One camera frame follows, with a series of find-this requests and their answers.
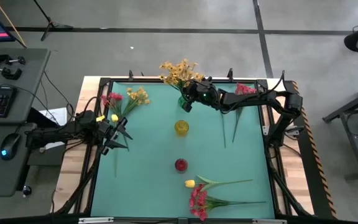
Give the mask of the red artificial flower bunch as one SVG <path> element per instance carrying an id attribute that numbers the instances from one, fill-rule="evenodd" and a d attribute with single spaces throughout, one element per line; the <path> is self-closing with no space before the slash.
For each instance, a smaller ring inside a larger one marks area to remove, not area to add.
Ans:
<path id="1" fill-rule="evenodd" d="M 243 85 L 241 83 L 237 84 L 237 88 L 235 90 L 236 95 L 248 95 L 248 94 L 253 94 L 253 93 L 256 93 L 255 88 L 245 86 L 245 85 Z M 234 126 L 234 133 L 233 133 L 233 136 L 232 136 L 232 142 L 234 142 L 235 137 L 236 137 L 237 126 L 238 126 L 241 114 L 242 114 L 242 108 L 237 108 L 236 109 L 236 122 L 235 122 L 235 126 Z"/>
<path id="2" fill-rule="evenodd" d="M 104 107 L 109 109 L 112 114 L 116 114 L 118 117 L 121 116 L 121 112 L 125 107 L 124 95 L 120 93 L 109 93 L 108 95 L 103 95 L 101 101 Z"/>
<path id="3" fill-rule="evenodd" d="M 248 204 L 257 204 L 263 202 L 233 202 L 228 200 L 221 200 L 216 197 L 208 195 L 206 190 L 202 190 L 204 184 L 201 184 L 195 187 L 189 199 L 189 209 L 190 213 L 198 217 L 202 222 L 208 218 L 208 213 L 219 207 L 226 207 L 230 205 L 248 205 Z"/>

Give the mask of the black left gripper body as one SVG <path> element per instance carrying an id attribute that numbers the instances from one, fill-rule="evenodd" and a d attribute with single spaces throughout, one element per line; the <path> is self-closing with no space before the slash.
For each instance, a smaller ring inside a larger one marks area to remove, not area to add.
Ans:
<path id="1" fill-rule="evenodd" d="M 116 137 L 116 128 L 109 124 L 109 121 L 100 121 L 98 126 L 98 134 L 101 136 L 102 148 L 101 154 L 106 155 L 110 148 L 106 147 L 106 140 L 114 141 Z"/>

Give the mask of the black tripod stand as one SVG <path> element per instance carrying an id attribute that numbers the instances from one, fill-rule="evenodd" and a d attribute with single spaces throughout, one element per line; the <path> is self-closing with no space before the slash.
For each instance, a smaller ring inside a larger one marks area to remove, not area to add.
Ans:
<path id="1" fill-rule="evenodd" d="M 58 22 L 54 22 L 51 17 L 49 17 L 46 12 L 43 10 L 42 6 L 38 3 L 37 0 L 33 0 L 33 2 L 35 3 L 35 5 L 38 7 L 38 9 L 41 11 L 42 15 L 44 16 L 44 18 L 46 18 L 47 20 L 47 26 L 43 32 L 43 35 L 41 37 L 41 41 L 43 42 L 46 37 L 47 37 L 47 34 L 52 30 L 52 29 L 66 29 L 66 30 L 73 30 L 74 27 L 73 26 L 69 26 L 69 25 L 66 25 L 66 24 L 61 24 L 61 23 L 58 23 Z"/>

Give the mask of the silver metal bracket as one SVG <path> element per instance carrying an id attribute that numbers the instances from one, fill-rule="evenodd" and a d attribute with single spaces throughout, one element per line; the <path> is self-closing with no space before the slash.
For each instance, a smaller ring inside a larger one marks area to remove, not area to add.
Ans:
<path id="1" fill-rule="evenodd" d="M 108 224 L 114 223 L 113 217 L 86 217 L 80 218 L 78 224 Z"/>
<path id="2" fill-rule="evenodd" d="M 286 220 L 253 219 L 252 224 L 288 224 Z"/>

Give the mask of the black bar with orange stripes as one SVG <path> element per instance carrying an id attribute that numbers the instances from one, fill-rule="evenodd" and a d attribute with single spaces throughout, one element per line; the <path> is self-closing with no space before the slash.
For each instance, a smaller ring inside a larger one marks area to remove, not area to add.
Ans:
<path id="1" fill-rule="evenodd" d="M 304 130 L 297 137 L 285 136 L 280 148 L 287 187 L 309 214 L 336 219 L 336 209 L 304 108 L 293 124 Z"/>

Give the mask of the white paper sheet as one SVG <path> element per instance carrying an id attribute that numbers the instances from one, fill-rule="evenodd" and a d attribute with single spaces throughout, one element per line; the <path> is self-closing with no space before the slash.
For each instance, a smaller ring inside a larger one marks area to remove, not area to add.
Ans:
<path id="1" fill-rule="evenodd" d="M 59 126 L 63 126 L 67 123 L 67 109 L 66 108 L 57 108 L 51 110 L 41 110 L 45 117 L 57 123 Z"/>

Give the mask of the grey desk top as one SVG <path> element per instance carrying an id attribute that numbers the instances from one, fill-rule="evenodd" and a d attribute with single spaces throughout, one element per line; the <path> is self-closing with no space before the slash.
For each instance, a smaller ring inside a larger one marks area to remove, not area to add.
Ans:
<path id="1" fill-rule="evenodd" d="M 7 67 L 12 72 L 15 72 L 18 68 L 22 70 L 18 80 L 8 80 L 0 74 L 0 86 L 12 85 L 17 88 L 16 96 L 7 117 L 0 118 L 0 124 L 18 124 L 24 122 L 29 115 L 34 95 L 50 57 L 50 51 L 47 49 L 0 48 L 0 55 L 4 54 L 8 54 L 13 59 L 22 56 L 26 61 L 24 65 L 19 63 L 1 64 L 2 67 Z"/>

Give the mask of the long tan stick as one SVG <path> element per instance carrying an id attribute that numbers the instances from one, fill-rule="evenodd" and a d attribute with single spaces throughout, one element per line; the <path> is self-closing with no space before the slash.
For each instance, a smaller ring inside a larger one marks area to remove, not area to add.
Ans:
<path id="1" fill-rule="evenodd" d="M 6 20 L 8 21 L 8 23 L 11 25 L 11 27 L 13 28 L 14 32 L 16 33 L 15 39 L 18 41 L 18 43 L 23 47 L 23 48 L 27 48 L 25 41 L 23 40 L 22 36 L 20 35 L 20 33 L 18 32 L 18 30 L 16 29 L 15 25 L 12 23 L 12 21 L 10 20 L 9 16 L 5 13 L 4 9 L 1 7 L 0 5 L 0 11 L 2 12 L 2 14 L 4 15 L 4 17 L 6 18 Z"/>

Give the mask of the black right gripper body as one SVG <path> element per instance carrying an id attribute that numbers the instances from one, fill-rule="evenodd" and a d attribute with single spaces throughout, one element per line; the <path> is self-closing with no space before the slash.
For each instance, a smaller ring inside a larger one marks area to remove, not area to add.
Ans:
<path id="1" fill-rule="evenodd" d="M 191 85 L 191 97 L 194 101 L 206 106 L 220 109 L 219 94 L 210 78 L 201 82 L 194 81 Z"/>

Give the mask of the black screw clamp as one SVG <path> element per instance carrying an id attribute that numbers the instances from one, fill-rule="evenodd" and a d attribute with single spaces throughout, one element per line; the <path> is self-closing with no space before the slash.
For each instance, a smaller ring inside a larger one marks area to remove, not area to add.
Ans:
<path id="1" fill-rule="evenodd" d="M 5 63 L 7 65 L 12 65 L 13 63 L 19 63 L 22 65 L 26 64 L 26 60 L 23 56 L 18 56 L 16 59 L 13 59 L 8 54 L 0 55 L 0 64 Z"/>
<path id="2" fill-rule="evenodd" d="M 22 74 L 21 69 L 17 69 L 15 72 L 12 72 L 10 69 L 4 67 L 0 68 L 1 75 L 8 80 L 18 80 Z"/>

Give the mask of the yellow glass vase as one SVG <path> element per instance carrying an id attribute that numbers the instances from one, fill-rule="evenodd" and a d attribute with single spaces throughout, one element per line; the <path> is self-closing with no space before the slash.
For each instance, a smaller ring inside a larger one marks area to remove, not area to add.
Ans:
<path id="1" fill-rule="evenodd" d="M 189 124 L 185 120 L 178 120 L 174 125 L 174 129 L 178 136 L 186 136 L 189 131 Z"/>

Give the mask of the black computer mouse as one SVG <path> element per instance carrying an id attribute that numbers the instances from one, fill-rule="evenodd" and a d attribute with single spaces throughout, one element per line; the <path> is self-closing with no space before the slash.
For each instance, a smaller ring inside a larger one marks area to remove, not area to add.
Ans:
<path id="1" fill-rule="evenodd" d="M 1 143 L 0 156 L 4 161 L 14 158 L 16 155 L 21 135 L 17 133 L 8 134 Z"/>

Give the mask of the teal table mat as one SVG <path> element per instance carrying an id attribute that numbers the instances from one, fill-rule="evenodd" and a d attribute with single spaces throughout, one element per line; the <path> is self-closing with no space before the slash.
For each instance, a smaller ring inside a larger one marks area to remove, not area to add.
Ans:
<path id="1" fill-rule="evenodd" d="M 235 112 L 224 115 L 226 148 L 218 111 L 193 103 L 189 113 L 178 104 L 180 93 L 163 83 L 146 83 L 150 104 L 136 108 L 127 118 L 132 139 L 118 137 L 127 149 L 118 151 L 117 177 L 113 150 L 101 157 L 91 215 L 94 217 L 178 218 L 191 217 L 191 189 L 185 180 L 200 175 L 227 182 L 209 189 L 212 197 L 233 202 L 263 202 L 215 208 L 210 218 L 273 218 L 273 202 L 264 143 L 256 106 L 243 109 L 234 142 Z M 178 120 L 189 124 L 178 136 Z M 177 172 L 175 161 L 185 159 L 186 172 Z"/>

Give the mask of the red ribbed glass vase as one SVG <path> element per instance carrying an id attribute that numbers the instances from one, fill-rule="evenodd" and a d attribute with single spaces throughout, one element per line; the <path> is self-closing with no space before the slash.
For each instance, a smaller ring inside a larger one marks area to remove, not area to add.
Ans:
<path id="1" fill-rule="evenodd" d="M 175 169 L 177 172 L 186 172 L 188 168 L 188 163 L 185 159 L 177 159 L 175 161 Z"/>

